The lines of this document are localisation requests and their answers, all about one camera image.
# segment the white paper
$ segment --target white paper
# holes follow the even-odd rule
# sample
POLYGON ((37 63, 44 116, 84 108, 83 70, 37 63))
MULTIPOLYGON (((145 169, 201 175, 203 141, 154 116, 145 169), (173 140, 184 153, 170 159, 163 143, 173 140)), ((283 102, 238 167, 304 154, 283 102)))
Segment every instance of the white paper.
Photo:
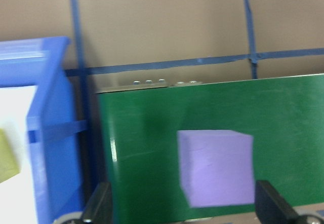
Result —
POLYGON ((0 88, 0 128, 13 148, 20 173, 0 183, 1 223, 37 224, 26 116, 37 86, 0 88))

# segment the yellow-green object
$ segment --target yellow-green object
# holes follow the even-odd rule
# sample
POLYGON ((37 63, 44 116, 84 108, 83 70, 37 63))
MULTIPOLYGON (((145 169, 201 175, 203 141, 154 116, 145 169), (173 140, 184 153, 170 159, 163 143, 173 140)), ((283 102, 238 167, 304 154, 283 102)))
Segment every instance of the yellow-green object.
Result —
POLYGON ((0 183, 17 175, 19 167, 5 132, 0 129, 0 183))

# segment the black clamp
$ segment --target black clamp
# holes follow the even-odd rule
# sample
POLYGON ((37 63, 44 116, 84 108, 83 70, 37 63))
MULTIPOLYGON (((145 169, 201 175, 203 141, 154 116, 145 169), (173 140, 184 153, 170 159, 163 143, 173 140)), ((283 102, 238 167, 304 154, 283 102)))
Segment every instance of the black clamp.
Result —
POLYGON ((318 216, 299 215, 265 180, 256 182, 255 212, 262 224, 324 224, 318 216))

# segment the silver screw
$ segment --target silver screw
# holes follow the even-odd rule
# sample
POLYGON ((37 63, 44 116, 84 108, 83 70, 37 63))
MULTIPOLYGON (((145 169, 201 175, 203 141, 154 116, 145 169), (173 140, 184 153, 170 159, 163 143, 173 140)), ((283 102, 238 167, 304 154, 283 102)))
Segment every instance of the silver screw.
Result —
POLYGON ((308 224, 320 224, 320 220, 315 216, 308 216, 306 221, 308 224))

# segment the green board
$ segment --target green board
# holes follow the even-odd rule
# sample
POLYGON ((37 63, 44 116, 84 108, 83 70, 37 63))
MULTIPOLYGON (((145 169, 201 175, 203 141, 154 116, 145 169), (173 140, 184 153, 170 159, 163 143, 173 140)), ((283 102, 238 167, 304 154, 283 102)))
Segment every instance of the green board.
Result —
POLYGON ((292 205, 324 202, 324 76, 103 93, 108 175, 120 224, 163 223, 253 211, 189 208, 179 186, 178 130, 254 136, 255 179, 292 205))

